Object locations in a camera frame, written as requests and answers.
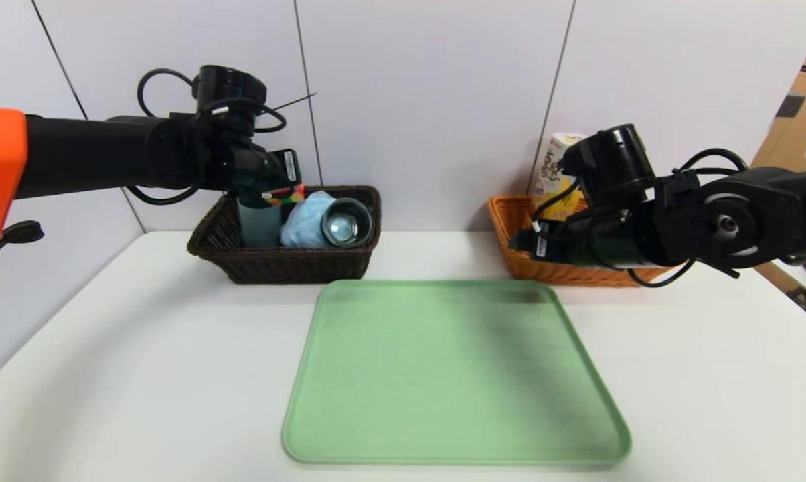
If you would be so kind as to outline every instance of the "table surface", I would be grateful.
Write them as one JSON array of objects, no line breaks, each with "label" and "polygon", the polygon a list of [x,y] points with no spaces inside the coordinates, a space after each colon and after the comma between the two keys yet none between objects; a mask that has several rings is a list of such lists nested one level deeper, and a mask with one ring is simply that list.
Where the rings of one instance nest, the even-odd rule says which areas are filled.
[{"label": "table surface", "polygon": [[[505,278],[494,237],[385,232],[367,278]],[[236,286],[188,238],[139,238],[0,370],[0,481],[806,481],[806,314],[753,270],[556,287],[632,431],[622,463],[322,467],[280,430],[323,287]]]},{"label": "table surface", "polygon": [[785,262],[780,262],[780,260],[774,260],[773,265],[785,272],[793,281],[799,283],[801,287],[806,289],[806,269],[804,266],[791,266]]}]

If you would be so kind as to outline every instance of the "white wall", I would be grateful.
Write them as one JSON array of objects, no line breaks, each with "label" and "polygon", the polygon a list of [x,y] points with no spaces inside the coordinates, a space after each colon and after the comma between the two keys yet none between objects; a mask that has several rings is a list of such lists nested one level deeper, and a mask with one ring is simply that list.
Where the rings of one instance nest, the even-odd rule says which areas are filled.
[{"label": "white wall", "polygon": [[578,0],[545,132],[635,123],[660,175],[751,162],[805,56],[806,0]]},{"label": "white wall", "polygon": [[[55,48],[91,119],[143,115],[136,85],[148,70],[175,68],[194,77],[204,64],[239,68],[262,80],[271,107],[307,94],[293,2],[288,0],[38,0]],[[145,100],[152,112],[195,112],[181,80],[150,80]],[[267,149],[295,149],[305,183],[320,183],[311,114],[306,102],[281,113],[288,126],[255,135]],[[173,193],[149,189],[165,197]],[[220,193],[200,192],[173,206],[131,197],[144,228],[197,226]]]},{"label": "white wall", "polygon": [[323,180],[387,229],[489,229],[526,188],[572,0],[298,0]]},{"label": "white wall", "polygon": [[[0,107],[81,118],[29,0],[0,0]],[[16,201],[7,223],[45,238],[0,251],[0,367],[141,234],[118,189]]]}]

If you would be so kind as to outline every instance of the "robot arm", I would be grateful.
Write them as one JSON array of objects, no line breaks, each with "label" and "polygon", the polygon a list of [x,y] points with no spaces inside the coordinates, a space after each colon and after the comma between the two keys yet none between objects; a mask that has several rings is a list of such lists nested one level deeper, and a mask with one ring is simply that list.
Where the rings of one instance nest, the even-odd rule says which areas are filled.
[{"label": "robot arm", "polygon": [[[266,107],[262,82],[216,65],[201,67],[194,80],[154,70],[138,86],[145,112],[143,86],[158,73],[177,74],[189,82],[197,112],[100,122],[0,110],[0,247],[42,235],[36,223],[15,225],[17,232],[2,235],[13,199],[127,187],[144,202],[173,204],[199,189],[212,189],[229,191],[243,204],[262,208],[272,199],[285,202],[302,192],[295,153],[266,152],[251,141],[256,132],[277,131],[287,123]],[[264,113],[280,123],[256,128],[256,118]],[[154,199],[137,186],[186,190]]]},{"label": "robot arm", "polygon": [[[709,155],[730,159],[736,170],[694,168]],[[588,207],[518,233],[516,246],[534,260],[616,270],[703,262],[736,278],[737,268],[806,256],[806,173],[748,170],[730,151],[708,149],[655,177],[632,125],[575,144],[562,170],[576,177],[569,190],[580,188]],[[706,174],[726,177],[701,185]]]}]

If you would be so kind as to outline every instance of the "yellow package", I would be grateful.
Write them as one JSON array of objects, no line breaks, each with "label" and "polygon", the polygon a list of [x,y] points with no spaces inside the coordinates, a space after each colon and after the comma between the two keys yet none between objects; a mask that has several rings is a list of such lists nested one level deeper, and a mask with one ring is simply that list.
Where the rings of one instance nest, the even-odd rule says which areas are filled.
[{"label": "yellow package", "polygon": [[[528,211],[529,217],[534,214],[534,210],[538,206],[561,194],[575,182],[575,177],[561,174],[558,162],[561,161],[564,153],[572,144],[583,140],[585,137],[587,135],[566,132],[556,132],[552,135],[546,153],[543,156],[543,161],[538,162],[537,169],[534,171],[534,182],[532,182],[532,188],[529,192],[532,196],[531,208]],[[546,208],[540,219],[565,220],[575,212],[578,202],[582,199],[584,199],[584,196],[577,189],[561,201]],[[529,228],[529,226],[531,226],[530,219],[526,220],[526,228]]]}]

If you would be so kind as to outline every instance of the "green tray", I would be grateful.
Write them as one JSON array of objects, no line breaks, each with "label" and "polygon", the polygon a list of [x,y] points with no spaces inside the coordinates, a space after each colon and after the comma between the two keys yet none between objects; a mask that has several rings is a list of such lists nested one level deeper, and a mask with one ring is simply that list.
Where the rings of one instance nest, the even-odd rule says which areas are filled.
[{"label": "green tray", "polygon": [[337,281],[283,428],[302,463],[609,464],[629,429],[534,281]]}]

